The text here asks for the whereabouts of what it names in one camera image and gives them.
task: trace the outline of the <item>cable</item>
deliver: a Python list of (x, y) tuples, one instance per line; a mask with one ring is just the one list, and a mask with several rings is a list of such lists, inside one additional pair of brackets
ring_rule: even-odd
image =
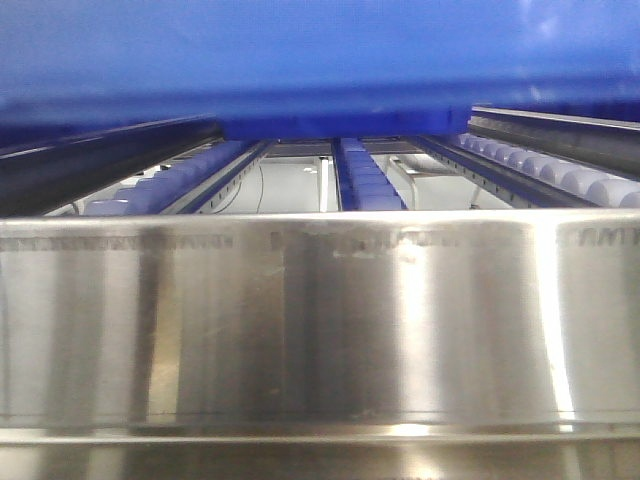
[(260, 168), (260, 178), (262, 182), (260, 184), (260, 199), (258, 200), (258, 206), (256, 207), (256, 213), (260, 211), (260, 205), (262, 205), (262, 197), (264, 196), (264, 172), (262, 171), (262, 165), (258, 164)]
[(231, 204), (233, 203), (233, 201), (238, 197), (238, 194), (240, 193), (240, 188), (242, 188), (242, 182), (240, 182), (238, 184), (238, 188), (236, 188), (236, 193), (233, 194), (233, 198), (229, 201), (229, 203), (227, 203), (220, 210), (216, 210), (215, 212), (211, 212), (210, 215), (214, 215), (216, 213), (224, 212), (227, 208), (229, 208), (231, 206)]

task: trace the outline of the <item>machine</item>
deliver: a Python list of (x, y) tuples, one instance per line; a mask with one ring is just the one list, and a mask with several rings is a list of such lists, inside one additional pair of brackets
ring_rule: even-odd
[(0, 479), (640, 476), (635, 1), (8, 1)]

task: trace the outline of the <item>conveyor lane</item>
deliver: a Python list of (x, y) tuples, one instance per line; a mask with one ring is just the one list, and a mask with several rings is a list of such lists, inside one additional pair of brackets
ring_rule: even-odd
[[(518, 169), (509, 168), (503, 162), (490, 160), (475, 151), (470, 151), (472, 148), (467, 149), (464, 144), (461, 145), (458, 137), (454, 137), (451, 141), (438, 137), (419, 136), (409, 137), (407, 141), (516, 208), (595, 206), (595, 203), (574, 193), (560, 190), (538, 178), (525, 175)], [(505, 148), (510, 148), (509, 155), (516, 153), (513, 147)], [(514, 155), (514, 161), (516, 158), (519, 159), (518, 161), (524, 161), (527, 155), (532, 155), (532, 152), (526, 152), (523, 149), (519, 152)], [(496, 155), (506, 153), (500, 149)]]
[(335, 140), (333, 157), (341, 210), (406, 209), (395, 187), (358, 139)]
[(212, 120), (176, 120), (0, 151), (0, 216), (54, 210), (220, 138)]
[(640, 176), (640, 123), (477, 107), (471, 133), (566, 156), (628, 178)]
[(195, 155), (152, 178), (122, 188), (112, 199), (91, 202), (84, 215), (146, 215), (194, 213), (216, 197), (222, 200), (228, 185), (246, 173), (272, 142), (224, 142)]
[(640, 182), (564, 158), (476, 135), (459, 135), (454, 137), (454, 143), (467, 151), (522, 172), (530, 178), (542, 180), (598, 206), (637, 206), (634, 201), (637, 195), (633, 194), (640, 194)]

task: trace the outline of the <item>metal surface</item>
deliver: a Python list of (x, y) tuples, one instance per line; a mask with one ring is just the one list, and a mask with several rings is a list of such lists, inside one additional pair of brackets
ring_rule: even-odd
[(638, 476), (639, 244), (605, 209), (4, 221), (0, 473)]
[(443, 163), (424, 155), (424, 159), (417, 159), (415, 155), (389, 155), (385, 163), (385, 174), (389, 169), (395, 171), (411, 189), (411, 210), (416, 210), (420, 204), (420, 189), (416, 184), (416, 178), (439, 177), (449, 175), (459, 175)]
[[(365, 138), (363, 143), (372, 155), (422, 153), (420, 149), (398, 138)], [(331, 156), (329, 140), (300, 140), (273, 146), (267, 158)]]
[(640, 176), (640, 123), (477, 107), (469, 128), (629, 178)]
[(0, 216), (51, 211), (219, 138), (217, 124), (211, 120), (176, 120), (2, 151)]
[(444, 165), (516, 208), (595, 207), (588, 200), (461, 149), (438, 137), (408, 137)]
[(326, 212), (329, 210), (329, 168), (333, 169), (333, 160), (329, 165), (329, 158), (318, 158), (316, 162), (316, 171), (318, 176), (318, 211)]

